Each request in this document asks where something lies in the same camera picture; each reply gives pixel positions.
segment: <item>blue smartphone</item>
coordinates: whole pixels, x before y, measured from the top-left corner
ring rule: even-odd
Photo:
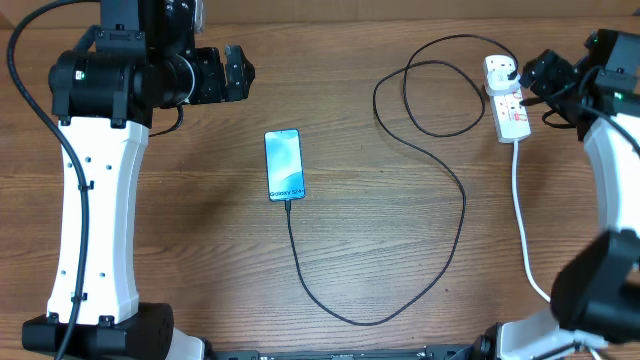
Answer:
[[[264,144],[269,199],[285,201],[304,198],[306,191],[300,132],[296,129],[271,131],[264,134]]]

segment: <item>phone screen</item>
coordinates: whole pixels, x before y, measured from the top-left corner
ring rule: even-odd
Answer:
[[[305,196],[300,133],[296,129],[264,134],[269,199],[284,201]]]

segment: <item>power outlet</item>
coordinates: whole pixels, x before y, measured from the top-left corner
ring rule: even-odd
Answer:
[[[487,56],[483,64],[485,86],[487,86],[487,78],[491,71],[505,68],[510,71],[515,70],[513,59],[505,55]],[[490,99],[498,141],[512,143],[531,135],[527,110],[520,105],[520,101],[522,101],[522,90],[520,88],[507,95],[490,96]]]

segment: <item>wooden table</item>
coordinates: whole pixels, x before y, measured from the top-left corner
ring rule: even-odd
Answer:
[[[529,286],[510,188],[512,147],[496,140],[490,107],[455,138],[418,132],[401,102],[400,78],[379,94],[381,116],[403,138],[433,151],[458,174],[468,211],[451,267],[396,319],[350,326],[328,316],[298,282],[282,204],[266,193],[263,134],[302,134],[308,196],[293,223],[310,288],[328,307],[360,321],[380,319],[417,294],[443,266],[461,199],[443,170],[386,135],[371,94],[383,76],[435,38],[474,33],[498,39],[521,63],[546,48],[570,60],[601,27],[640,32],[638,18],[491,19],[210,26],[201,46],[241,44],[257,80],[243,103],[188,107],[184,126],[150,141],[139,182],[135,270],[141,299],[173,306],[176,325],[216,349],[260,351],[410,348],[468,343],[495,322],[546,306]],[[3,31],[1,46],[10,33]],[[27,31],[17,63],[27,88],[50,109],[49,64],[81,30]],[[451,61],[481,83],[477,40],[439,44],[419,56]],[[42,314],[53,286],[62,209],[60,148],[0,68],[0,357],[22,350],[23,321]],[[477,116],[469,85],[442,66],[411,72],[420,123],[461,129]],[[536,279],[557,272],[597,234],[594,181],[574,131],[539,121],[521,145],[520,191]],[[157,111],[154,130],[175,120]],[[614,349],[637,358],[640,347]]]

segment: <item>smartphone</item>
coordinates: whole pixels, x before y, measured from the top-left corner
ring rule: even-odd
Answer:
[[[296,129],[271,131],[264,134],[264,144],[269,199],[285,201],[304,198],[306,191],[300,132]]]

